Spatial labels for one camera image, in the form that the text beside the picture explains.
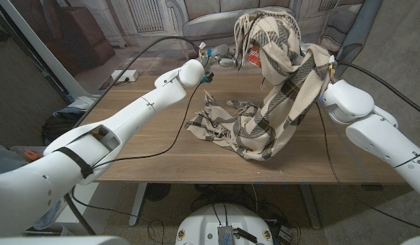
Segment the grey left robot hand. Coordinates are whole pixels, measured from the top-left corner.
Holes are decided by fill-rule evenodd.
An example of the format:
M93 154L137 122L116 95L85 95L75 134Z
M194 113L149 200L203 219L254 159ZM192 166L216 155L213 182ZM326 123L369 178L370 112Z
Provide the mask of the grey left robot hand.
M206 74L212 73L214 65L224 68L235 68L241 65L241 62L235 57L235 50L227 44L206 49L197 60L202 64Z

